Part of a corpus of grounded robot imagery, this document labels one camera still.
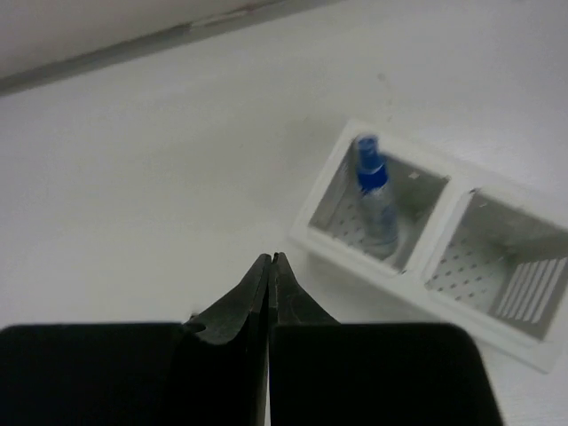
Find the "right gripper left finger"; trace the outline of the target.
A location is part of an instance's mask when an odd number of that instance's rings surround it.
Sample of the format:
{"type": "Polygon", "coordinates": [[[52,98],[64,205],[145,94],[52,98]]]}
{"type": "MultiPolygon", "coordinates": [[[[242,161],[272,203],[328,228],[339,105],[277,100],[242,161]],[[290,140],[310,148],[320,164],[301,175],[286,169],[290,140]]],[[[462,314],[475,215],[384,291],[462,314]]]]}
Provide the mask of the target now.
{"type": "Polygon", "coordinates": [[[271,258],[186,322],[1,332],[4,425],[260,425],[271,258]]]}

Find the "white desk organizer box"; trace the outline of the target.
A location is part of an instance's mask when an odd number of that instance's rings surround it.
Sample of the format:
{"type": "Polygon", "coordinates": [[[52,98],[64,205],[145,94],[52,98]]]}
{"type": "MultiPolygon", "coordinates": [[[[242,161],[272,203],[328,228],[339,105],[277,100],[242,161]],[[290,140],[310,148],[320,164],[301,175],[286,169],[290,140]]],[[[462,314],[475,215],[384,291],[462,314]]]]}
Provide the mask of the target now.
{"type": "Polygon", "coordinates": [[[312,255],[548,372],[567,346],[567,205],[373,124],[318,130],[326,160],[291,230],[312,255]],[[369,252],[353,141],[379,138],[399,245],[369,252]]]}

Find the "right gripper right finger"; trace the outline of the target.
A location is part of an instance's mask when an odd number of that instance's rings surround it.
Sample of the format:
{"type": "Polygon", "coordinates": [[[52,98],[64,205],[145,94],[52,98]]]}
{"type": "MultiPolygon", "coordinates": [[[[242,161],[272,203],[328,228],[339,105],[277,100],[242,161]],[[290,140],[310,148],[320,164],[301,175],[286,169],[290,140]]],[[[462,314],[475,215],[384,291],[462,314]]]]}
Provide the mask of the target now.
{"type": "Polygon", "coordinates": [[[269,388],[274,425],[500,425],[480,352],[447,323],[343,324],[272,260],[269,388]]]}

